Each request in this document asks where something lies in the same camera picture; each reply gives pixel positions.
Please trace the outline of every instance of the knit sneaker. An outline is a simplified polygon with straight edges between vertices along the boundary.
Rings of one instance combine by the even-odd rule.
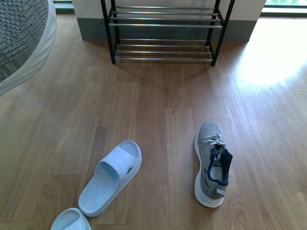
[[[219,127],[212,122],[201,126],[195,137],[194,147],[200,160],[200,171],[195,180],[195,196],[204,206],[218,207],[226,194],[232,155],[222,140]]]

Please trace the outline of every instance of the gray knit fabric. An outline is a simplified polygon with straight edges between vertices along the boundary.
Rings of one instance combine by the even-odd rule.
[[[47,0],[0,0],[0,82],[34,52],[47,17]]]

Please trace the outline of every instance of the white wall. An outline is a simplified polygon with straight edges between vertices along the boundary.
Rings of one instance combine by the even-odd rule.
[[[232,14],[231,20],[243,20],[243,21],[257,21],[261,10],[264,6],[266,0],[236,0]],[[117,5],[127,5],[127,0],[117,0]],[[214,0],[168,0],[168,1],[158,1],[152,0],[145,2],[144,0],[132,0],[133,4],[129,5],[142,5],[151,6],[154,3],[159,2],[160,6],[176,6],[176,7],[213,7]],[[221,0],[220,10],[222,15],[225,17],[228,9],[230,0]],[[74,5],[74,10],[77,18],[103,18],[100,0],[72,0]],[[110,0],[106,0],[107,11],[109,11],[111,6]]]

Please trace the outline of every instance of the gray baseboard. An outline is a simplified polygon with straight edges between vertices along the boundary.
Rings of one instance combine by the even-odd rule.
[[[83,40],[106,40],[106,30],[103,19],[77,18]],[[232,21],[224,36],[224,41],[248,41],[257,21]],[[220,29],[215,29],[212,40],[218,40]],[[206,39],[207,31],[199,28],[183,27],[120,27],[121,38],[148,39]]]

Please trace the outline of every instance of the chrome rod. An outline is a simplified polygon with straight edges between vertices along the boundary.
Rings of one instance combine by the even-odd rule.
[[[176,12],[131,12],[131,11],[112,11],[114,14],[163,14],[163,15],[206,15],[217,16],[218,13],[176,13]]]
[[[203,52],[160,52],[160,51],[115,51],[116,53],[135,53],[135,54],[191,54],[191,55],[210,55],[211,52],[203,53]]]
[[[175,40],[175,39],[143,39],[143,38],[123,38],[120,41],[164,41],[164,42],[207,42],[207,40]]]
[[[118,47],[181,47],[181,48],[209,48],[210,46],[180,46],[180,45],[124,45],[118,44]]]
[[[212,59],[190,58],[146,58],[146,57],[115,57],[116,60],[151,60],[151,61],[212,61]]]
[[[213,11],[214,8],[197,8],[197,7],[160,7],[160,6],[115,6],[121,9],[162,9],[162,10],[208,10]]]
[[[174,24],[129,24],[129,23],[109,23],[110,26],[160,26],[160,27],[189,27],[189,28],[216,28],[222,29],[221,25],[174,25]]]
[[[221,19],[183,19],[183,18],[119,18],[110,17],[113,20],[160,20],[160,21],[195,21],[195,22],[220,22]]]

